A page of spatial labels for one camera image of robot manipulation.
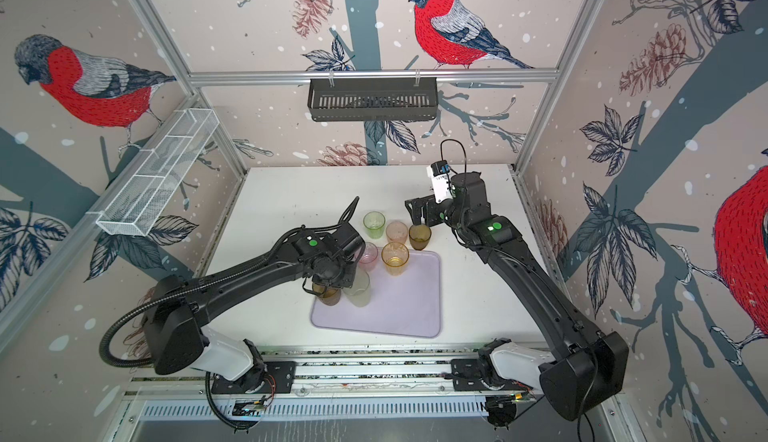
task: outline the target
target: wall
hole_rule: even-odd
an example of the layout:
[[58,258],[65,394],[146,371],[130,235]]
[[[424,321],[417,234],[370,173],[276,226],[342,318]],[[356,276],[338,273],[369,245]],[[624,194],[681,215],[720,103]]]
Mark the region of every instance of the wall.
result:
[[[581,5],[581,0],[459,1],[473,15],[457,16],[456,31],[467,24],[478,32],[485,26],[511,58],[537,68],[558,63]],[[439,40],[417,41],[416,6],[409,0],[152,2],[193,72],[432,69],[438,59],[458,57],[463,50],[437,49]],[[471,68],[516,67],[512,59],[463,61]],[[252,166],[311,165],[318,159],[423,164],[434,160],[432,148],[444,137],[461,140],[473,162],[513,163],[544,85],[445,84],[438,95],[439,123],[315,123],[306,117],[306,87],[204,92],[225,112],[226,126],[250,153],[246,162]],[[288,127],[301,137],[286,133]]]
[[[131,141],[146,142],[158,126],[158,119],[146,110],[164,120],[184,95],[164,76],[168,66],[128,0],[2,0],[0,23],[2,317],[14,295],[138,152],[136,147],[118,151],[127,143],[123,126],[133,121]],[[34,34],[133,67],[120,61],[92,64],[90,72],[77,79],[79,66],[55,66],[59,62],[30,51],[22,65],[38,73],[49,68],[55,75],[43,85],[28,70],[27,85],[14,52]],[[88,91],[67,85],[67,76],[87,82],[86,89],[111,90],[118,97],[96,97],[104,94],[93,91],[78,97],[74,89]],[[147,81],[168,82],[151,94]],[[102,234],[83,247],[72,270],[3,352],[0,439],[101,436],[130,377],[128,370],[108,367],[98,358],[101,335],[157,280],[193,274],[235,189],[234,173],[219,150],[214,144],[208,149],[148,237]],[[124,357],[141,357],[144,350],[141,333],[131,327],[118,334],[112,348]]]
[[765,0],[607,0],[524,172],[648,440],[768,431],[766,27]]

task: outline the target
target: glass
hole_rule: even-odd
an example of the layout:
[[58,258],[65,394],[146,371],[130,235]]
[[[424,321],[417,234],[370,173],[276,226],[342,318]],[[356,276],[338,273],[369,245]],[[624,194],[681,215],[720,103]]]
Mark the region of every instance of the glass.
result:
[[336,305],[341,300],[341,291],[334,287],[328,287],[322,284],[312,284],[312,290],[316,293],[322,293],[322,295],[316,295],[320,301],[325,305]]
[[384,235],[385,222],[384,214],[377,212],[368,213],[362,218],[362,225],[366,227],[371,239],[380,239]]
[[390,275],[404,273],[409,256],[408,248],[400,243],[389,243],[382,249],[384,268]]
[[352,282],[352,287],[345,287],[342,289],[346,297],[351,303],[357,307],[365,307],[371,302],[371,291],[368,290],[371,287],[371,277],[368,273],[357,268],[355,272],[355,280]]
[[379,248],[374,243],[366,243],[365,248],[362,250],[360,261],[357,264],[359,267],[370,272],[376,266],[377,260],[379,260]]
[[432,230],[426,224],[419,224],[418,226],[411,226],[408,229],[408,238],[411,240],[411,247],[416,250],[423,250],[429,239],[432,237]]
[[405,244],[408,238],[408,226],[396,220],[386,227],[386,241],[388,243]]

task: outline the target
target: white wire basket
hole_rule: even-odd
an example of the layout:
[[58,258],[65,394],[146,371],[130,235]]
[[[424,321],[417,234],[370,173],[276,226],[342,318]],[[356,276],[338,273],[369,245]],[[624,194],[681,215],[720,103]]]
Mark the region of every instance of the white wire basket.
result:
[[109,234],[147,236],[176,192],[187,171],[200,156],[219,119],[210,109],[186,109],[168,134],[152,149],[96,224]]

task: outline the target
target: white tabletop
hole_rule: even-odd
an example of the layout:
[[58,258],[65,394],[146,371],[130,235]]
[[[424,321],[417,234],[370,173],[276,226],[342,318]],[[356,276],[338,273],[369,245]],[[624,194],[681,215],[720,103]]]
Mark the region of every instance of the white tabletop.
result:
[[[468,170],[482,172],[493,213],[512,221],[544,266],[507,166],[470,165]],[[336,223],[355,196],[360,196],[360,203],[351,223],[366,240],[370,238],[362,217],[372,210],[383,213],[387,222],[401,220],[410,226],[404,202],[430,193],[432,185],[423,166],[253,168],[208,273],[265,253],[293,227]],[[383,246],[386,238],[370,242]],[[449,227],[432,227],[426,250],[436,252],[442,260],[442,331],[435,338],[318,329],[310,323],[314,298],[302,291],[301,280],[266,290],[226,311],[210,325],[230,337],[247,338],[264,348],[447,346],[485,343],[500,337],[519,343],[543,343],[542,332],[513,291],[475,253],[456,244]]]

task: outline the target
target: lavender plastic tray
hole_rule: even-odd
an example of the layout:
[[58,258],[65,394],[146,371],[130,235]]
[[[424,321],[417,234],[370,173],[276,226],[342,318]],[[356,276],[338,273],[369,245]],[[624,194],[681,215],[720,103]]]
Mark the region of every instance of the lavender plastic tray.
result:
[[440,256],[410,251],[407,270],[398,277],[379,257],[371,276],[371,302],[356,307],[346,295],[336,305],[315,300],[310,321],[321,329],[432,338],[440,333]]

